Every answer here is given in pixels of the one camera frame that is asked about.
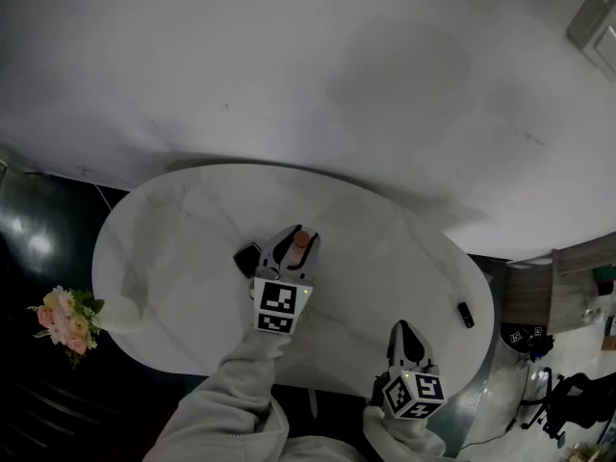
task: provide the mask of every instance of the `marble table top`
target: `marble table top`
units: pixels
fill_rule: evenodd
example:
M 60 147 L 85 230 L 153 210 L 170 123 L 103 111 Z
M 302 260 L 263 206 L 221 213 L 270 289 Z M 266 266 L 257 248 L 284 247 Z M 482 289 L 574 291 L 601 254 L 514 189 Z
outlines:
M 320 264 L 277 383 L 369 397 L 400 319 L 430 341 L 450 395 L 472 379 L 494 326 L 475 263 L 394 202 L 285 167 L 195 167 L 122 199 L 96 242 L 93 290 L 132 299 L 141 321 L 112 337 L 151 368 L 211 374 L 253 319 L 249 281 L 233 255 L 297 223 L 320 233 Z M 471 309 L 472 329 L 456 310 L 460 301 Z

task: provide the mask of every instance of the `small bottle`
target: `small bottle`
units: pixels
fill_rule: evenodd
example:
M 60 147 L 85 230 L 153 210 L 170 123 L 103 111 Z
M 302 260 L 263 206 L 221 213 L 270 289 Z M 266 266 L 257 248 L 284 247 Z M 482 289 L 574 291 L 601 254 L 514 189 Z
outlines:
M 287 255 L 289 257 L 288 266 L 298 266 L 301 262 L 306 247 L 310 243 L 310 235 L 306 231 L 297 231 L 293 236 L 293 244 L 289 248 Z

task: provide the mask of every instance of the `white vase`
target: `white vase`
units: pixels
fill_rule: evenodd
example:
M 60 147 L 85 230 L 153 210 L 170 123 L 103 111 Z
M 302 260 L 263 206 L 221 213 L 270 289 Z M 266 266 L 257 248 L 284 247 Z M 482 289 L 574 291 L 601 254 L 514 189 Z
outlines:
M 135 301 L 124 296 L 106 299 L 103 309 L 98 314 L 100 328 L 114 334 L 132 332 L 140 321 L 141 313 Z

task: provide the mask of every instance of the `pink flower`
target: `pink flower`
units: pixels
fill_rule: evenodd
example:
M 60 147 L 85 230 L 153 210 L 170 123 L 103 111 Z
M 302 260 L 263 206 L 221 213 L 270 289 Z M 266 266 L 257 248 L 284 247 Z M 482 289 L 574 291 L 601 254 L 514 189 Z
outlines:
M 43 327 L 49 328 L 52 324 L 51 310 L 46 306 L 40 306 L 37 311 L 38 323 Z
M 84 338 L 79 337 L 78 335 L 70 336 L 68 338 L 68 342 L 66 342 L 66 345 L 73 349 L 77 354 L 84 354 L 88 348 Z

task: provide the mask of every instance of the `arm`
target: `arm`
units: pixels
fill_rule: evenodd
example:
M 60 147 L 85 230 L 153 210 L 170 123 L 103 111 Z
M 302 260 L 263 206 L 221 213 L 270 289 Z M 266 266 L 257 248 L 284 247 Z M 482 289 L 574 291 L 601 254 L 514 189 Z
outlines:
M 231 460 L 238 456 L 237 449 L 248 455 L 245 460 L 265 460 L 271 450 L 282 449 L 288 425 L 279 406 L 270 403 L 270 389 L 275 360 L 290 340 L 246 331 L 218 370 L 182 399 L 145 460 L 226 459 L 225 455 Z
M 364 409 L 364 435 L 384 462 L 452 460 L 443 458 L 445 443 L 425 421 L 385 418 L 380 407 Z

